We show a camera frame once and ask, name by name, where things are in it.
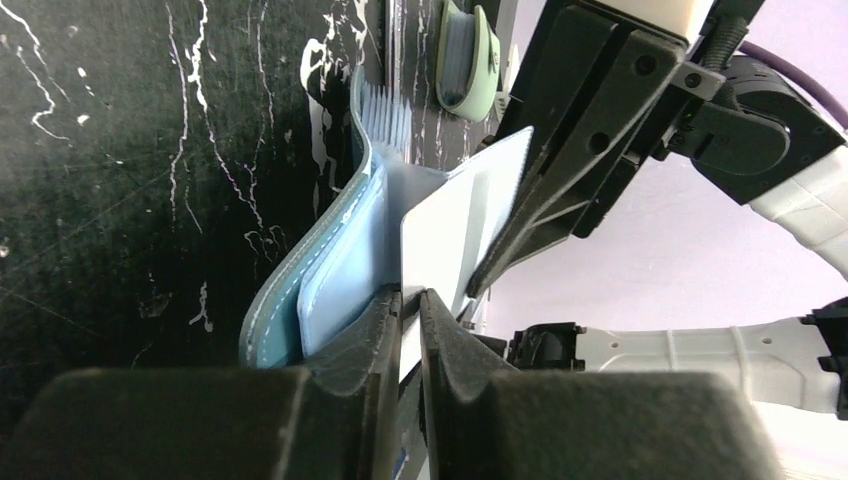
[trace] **screw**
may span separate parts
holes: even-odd
[[[657,69],[657,59],[650,55],[642,55],[636,59],[634,68],[639,76],[648,76]]]
[[[689,75],[686,75],[683,83],[689,88],[695,88],[701,84],[701,76],[697,73],[690,73]]]

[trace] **leather wallet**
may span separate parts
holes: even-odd
[[[240,358],[246,366],[295,363],[319,351],[350,325],[381,285],[404,285],[403,277],[416,285],[430,281],[432,274],[415,275],[417,267],[405,260],[407,254],[427,255],[438,264],[448,259],[439,259],[441,247],[424,252],[426,241],[414,248],[404,243],[402,225],[409,218],[414,219],[411,225],[418,229],[416,235],[429,225],[433,236],[444,237],[442,243],[452,245],[446,250],[451,259],[457,249],[467,253],[456,268],[445,269],[452,272],[448,277],[433,279],[440,282],[441,295],[446,295],[441,285],[451,284],[450,306],[463,308],[464,294],[460,300],[455,298],[457,282],[462,278],[468,281],[466,277],[473,273],[512,207],[531,129],[488,147],[452,172],[413,165],[407,161],[409,104],[368,85],[363,77],[358,67],[351,82],[358,169],[254,299],[240,341]],[[451,231],[442,232],[445,226],[440,225],[433,205],[442,208],[452,200],[457,204],[442,218],[449,221]],[[454,229],[463,222],[467,228]],[[418,348],[407,348],[404,356],[409,356],[409,362]]]

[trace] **cable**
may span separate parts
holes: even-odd
[[[759,45],[751,42],[742,42],[739,51],[749,57],[759,60],[769,67],[773,68],[777,73],[785,76],[793,83],[801,87],[815,99],[822,108],[825,109],[836,120],[842,128],[848,129],[848,110],[839,103],[827,89],[817,82],[813,77],[806,72],[796,67],[792,63],[775,55]]]
[[[736,47],[748,34],[748,22],[742,17],[724,17],[722,18],[716,31],[712,35],[712,41],[709,48],[704,53],[704,58],[701,60],[701,65],[707,70],[720,72],[727,61],[736,51]],[[725,83],[716,92],[713,98],[713,103],[731,110],[741,111],[742,107],[736,99],[736,92],[733,91],[733,86]]]

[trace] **purple cable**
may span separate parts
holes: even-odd
[[[824,108],[836,120],[842,128],[848,129],[848,111],[845,110],[839,100],[836,99],[826,88],[813,77],[807,75],[803,70],[792,65],[787,60],[778,57],[774,53],[751,42],[742,42],[739,51],[749,57],[759,60],[777,73],[785,76],[801,89],[810,94],[822,108]]]

